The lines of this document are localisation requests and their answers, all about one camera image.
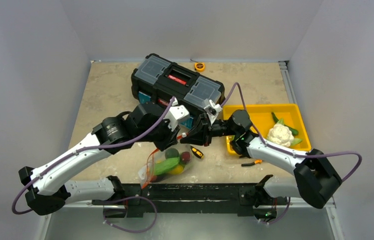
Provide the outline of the dark green avocado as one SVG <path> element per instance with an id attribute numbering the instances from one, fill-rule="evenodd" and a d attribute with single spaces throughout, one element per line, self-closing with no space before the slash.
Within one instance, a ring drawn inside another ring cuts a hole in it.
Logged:
<path id="1" fill-rule="evenodd" d="M 164 156 L 165 159 L 179 158 L 180 153 L 176 148 L 169 148 L 165 150 Z"/>

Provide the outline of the dark red plum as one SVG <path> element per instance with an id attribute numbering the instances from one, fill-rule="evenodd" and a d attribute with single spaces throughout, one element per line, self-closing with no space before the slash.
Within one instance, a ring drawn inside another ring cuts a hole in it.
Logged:
<path id="1" fill-rule="evenodd" d="M 180 154 L 180 164 L 185 166 L 191 161 L 191 154 L 188 151 L 184 151 Z"/>

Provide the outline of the clear orange zip top bag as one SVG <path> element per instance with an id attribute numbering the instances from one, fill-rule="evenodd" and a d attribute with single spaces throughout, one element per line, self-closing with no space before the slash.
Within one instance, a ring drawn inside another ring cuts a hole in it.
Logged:
<path id="1" fill-rule="evenodd" d="M 166 150 L 155 149 L 146 163 L 139 169 L 140 187 L 144 189 L 151 183 L 176 178 L 191 172 L 195 161 L 190 144 L 178 143 Z"/>

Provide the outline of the yellow corn cob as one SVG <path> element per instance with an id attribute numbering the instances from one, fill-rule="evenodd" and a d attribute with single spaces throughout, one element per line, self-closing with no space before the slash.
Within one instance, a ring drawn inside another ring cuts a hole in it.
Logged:
<path id="1" fill-rule="evenodd" d="M 173 169 L 171 169 L 170 171 L 168 171 L 168 174 L 170 174 L 170 175 L 180 175 L 183 171 L 184 171 L 184 167 L 179 164 L 176 167 L 174 167 Z"/>

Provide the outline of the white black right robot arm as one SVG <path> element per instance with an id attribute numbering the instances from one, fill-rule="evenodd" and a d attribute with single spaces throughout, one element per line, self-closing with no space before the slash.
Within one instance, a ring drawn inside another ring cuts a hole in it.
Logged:
<path id="1" fill-rule="evenodd" d="M 236 110 L 227 120 L 210 122 L 207 114 L 180 139 L 182 144 L 208 146 L 214 137 L 233 136 L 234 151 L 251 159 L 261 159 L 294 176 L 295 181 L 284 188 L 267 183 L 256 189 L 255 196 L 263 204 L 275 197 L 302 198 L 316 209 L 325 206 L 342 184 L 342 179 L 327 156 L 314 149 L 312 152 L 295 151 L 265 140 L 250 128 L 252 121 L 247 111 Z"/>

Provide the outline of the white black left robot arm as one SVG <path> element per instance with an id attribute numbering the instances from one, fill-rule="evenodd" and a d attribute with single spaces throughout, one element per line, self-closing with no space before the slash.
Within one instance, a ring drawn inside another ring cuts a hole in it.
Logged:
<path id="1" fill-rule="evenodd" d="M 119 204 L 124 190 L 118 177 L 75 181 L 74 176 L 137 142 L 151 142 L 161 151 L 175 145 L 179 123 L 189 116 L 183 105 L 170 103 L 162 108 L 146 102 L 132 111 L 107 117 L 78 144 L 51 162 L 20 169 L 24 186 L 20 196 L 26 199 L 29 211 L 40 216 L 54 213 L 66 204 L 87 200 Z"/>

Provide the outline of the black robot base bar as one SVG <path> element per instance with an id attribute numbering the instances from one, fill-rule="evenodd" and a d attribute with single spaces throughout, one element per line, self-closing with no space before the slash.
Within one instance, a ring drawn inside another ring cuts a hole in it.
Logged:
<path id="1" fill-rule="evenodd" d="M 116 193 L 109 200 L 93 200 L 104 206 L 109 218 L 141 218 L 145 213 L 235 214 L 258 220 L 274 219 L 277 207 L 286 197 L 273 198 L 258 183 L 151 183 L 144 189 L 137 183 L 117 181 Z"/>

